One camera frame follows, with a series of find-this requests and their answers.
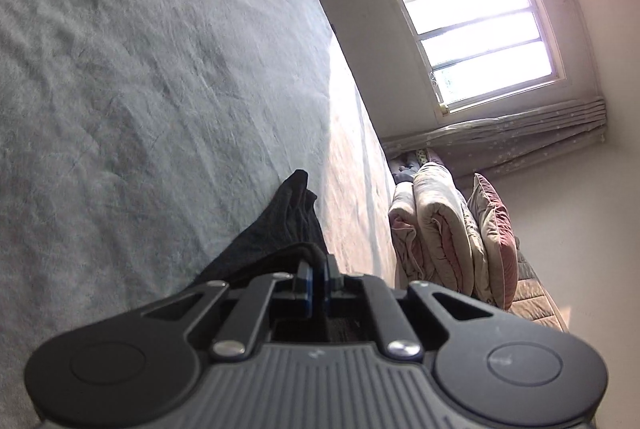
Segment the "gray curtain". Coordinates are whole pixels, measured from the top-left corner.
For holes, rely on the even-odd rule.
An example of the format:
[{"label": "gray curtain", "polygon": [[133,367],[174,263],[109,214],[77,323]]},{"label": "gray curtain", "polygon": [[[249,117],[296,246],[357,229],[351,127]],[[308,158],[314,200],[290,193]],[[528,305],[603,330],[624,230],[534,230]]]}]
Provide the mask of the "gray curtain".
[{"label": "gray curtain", "polygon": [[605,101],[594,97],[447,125],[382,146],[389,160],[430,147],[456,183],[468,187],[476,172],[491,178],[602,142],[606,127]]}]

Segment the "window frame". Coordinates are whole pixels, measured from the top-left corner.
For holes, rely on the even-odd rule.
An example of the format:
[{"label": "window frame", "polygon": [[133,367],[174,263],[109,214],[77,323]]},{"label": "window frame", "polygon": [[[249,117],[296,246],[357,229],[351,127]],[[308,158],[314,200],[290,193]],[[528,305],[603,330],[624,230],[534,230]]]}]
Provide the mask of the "window frame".
[{"label": "window frame", "polygon": [[[534,19],[536,21],[536,25],[538,26],[538,30],[540,32],[540,40],[542,40],[543,44],[545,45],[547,56],[552,65],[552,73],[550,75],[547,75],[541,78],[528,80],[526,82],[514,84],[513,86],[508,86],[507,88],[497,89],[492,92],[483,93],[481,95],[466,98],[464,100],[452,102],[450,105],[446,105],[444,104],[444,99],[442,97],[440,89],[435,80],[434,71],[436,70],[431,65],[429,57],[424,49],[424,46],[421,43],[421,41],[424,40],[422,36],[433,34],[433,31],[437,31],[437,30],[433,30],[431,32],[425,32],[423,34],[418,34],[415,30],[414,23],[409,15],[409,12],[404,4],[404,1],[394,0],[396,9],[402,15],[402,18],[408,25],[407,30],[411,33],[412,40],[417,45],[419,56],[422,60],[422,63],[424,64],[425,83],[433,89],[433,92],[434,92],[433,107],[434,107],[434,112],[436,114],[436,119],[438,120],[439,123],[446,124],[446,123],[457,122],[459,120],[466,120],[467,116],[471,116],[472,118],[474,116],[488,116],[489,114],[491,114],[491,112],[483,113],[483,109],[486,107],[486,105],[491,104],[492,102],[495,102],[497,100],[512,99],[517,95],[520,95],[529,91],[536,91],[537,89],[545,88],[548,86],[565,86],[570,84],[570,82],[567,81],[567,78],[566,78],[566,72],[564,70],[564,64],[562,63],[562,57],[558,47],[558,42],[554,35],[553,29],[551,27],[549,16],[545,11],[543,1],[542,0],[529,0],[529,1],[530,1],[530,6],[527,9],[521,9],[514,12],[509,12],[509,13],[515,14],[518,12],[530,11],[533,14]],[[491,18],[495,18],[499,15],[500,14],[496,16],[491,16],[488,18],[483,18],[479,20],[479,22],[488,20]],[[474,21],[466,22],[462,25],[468,25],[473,22]],[[453,25],[452,27],[447,27],[447,28],[455,28],[459,26],[460,25]],[[519,108],[521,106],[514,103],[513,107]]]}]

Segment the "gray bed sheet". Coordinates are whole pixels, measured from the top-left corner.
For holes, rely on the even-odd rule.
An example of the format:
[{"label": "gray bed sheet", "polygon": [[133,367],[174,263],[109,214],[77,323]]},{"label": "gray bed sheet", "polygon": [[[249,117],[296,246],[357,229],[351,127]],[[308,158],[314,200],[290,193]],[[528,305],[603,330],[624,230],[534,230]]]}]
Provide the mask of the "gray bed sheet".
[{"label": "gray bed sheet", "polygon": [[184,287],[295,169],[396,279],[392,178],[318,0],[0,0],[0,426],[54,334]]}]

